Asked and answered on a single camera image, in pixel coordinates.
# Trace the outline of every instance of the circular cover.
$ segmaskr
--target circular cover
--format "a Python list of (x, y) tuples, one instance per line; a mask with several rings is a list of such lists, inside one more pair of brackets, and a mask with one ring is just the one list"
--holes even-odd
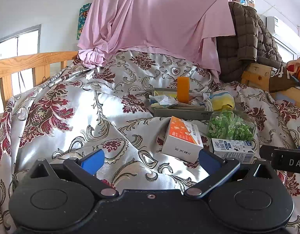
[(288, 222), (294, 207), (280, 182), (256, 177), (214, 189), (209, 206), (226, 225), (241, 231), (277, 229)]
[(57, 179), (18, 187), (10, 198), (14, 221), (33, 230), (60, 230), (81, 221), (91, 211), (94, 197), (80, 184)]

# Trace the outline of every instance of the wooden bed frame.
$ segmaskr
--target wooden bed frame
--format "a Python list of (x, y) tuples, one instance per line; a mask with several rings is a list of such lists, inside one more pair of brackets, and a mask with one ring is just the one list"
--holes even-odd
[[(61, 69), (63, 69), (68, 65), (69, 60), (77, 58), (77, 54), (77, 51), (51, 52), (23, 55), (0, 60), (0, 93), (4, 108), (6, 107), (9, 98), (13, 96), (11, 74), (32, 68), (33, 86), (35, 87), (43, 83), (44, 78), (46, 78), (46, 80), (49, 79), (51, 63), (61, 62)], [(271, 67), (265, 65), (251, 63), (247, 70), (244, 71), (241, 82), (248, 86), (268, 91), (271, 69)], [(300, 108), (299, 88), (292, 87), (286, 91), (281, 91), (280, 93), (294, 99), (296, 101), (295, 105)]]
[(4, 108), (9, 98), (13, 96), (11, 74), (32, 68), (35, 87), (43, 82), (44, 77), (49, 79), (51, 63), (61, 62), (63, 69), (69, 60), (76, 59), (77, 54), (77, 51), (39, 53), (0, 60), (0, 93)]

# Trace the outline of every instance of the air conditioner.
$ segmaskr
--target air conditioner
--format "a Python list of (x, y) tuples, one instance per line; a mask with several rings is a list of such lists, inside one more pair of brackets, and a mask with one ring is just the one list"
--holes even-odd
[(267, 17), (267, 29), (283, 45), (300, 54), (300, 37), (277, 17)]

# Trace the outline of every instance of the bunched pink fabric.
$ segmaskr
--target bunched pink fabric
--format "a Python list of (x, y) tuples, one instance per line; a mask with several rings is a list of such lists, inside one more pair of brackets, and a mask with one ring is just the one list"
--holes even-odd
[(94, 0), (78, 46), (88, 68), (118, 50), (172, 55), (218, 76), (216, 37), (235, 35), (230, 0)]

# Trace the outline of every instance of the white box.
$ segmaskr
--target white box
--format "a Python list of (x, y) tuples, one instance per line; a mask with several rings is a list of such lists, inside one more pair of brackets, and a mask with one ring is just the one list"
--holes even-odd
[(195, 163), (203, 149), (198, 126), (182, 119), (171, 117), (162, 153)]
[(240, 163), (252, 163), (254, 142), (212, 138), (210, 151), (222, 159), (235, 158)]

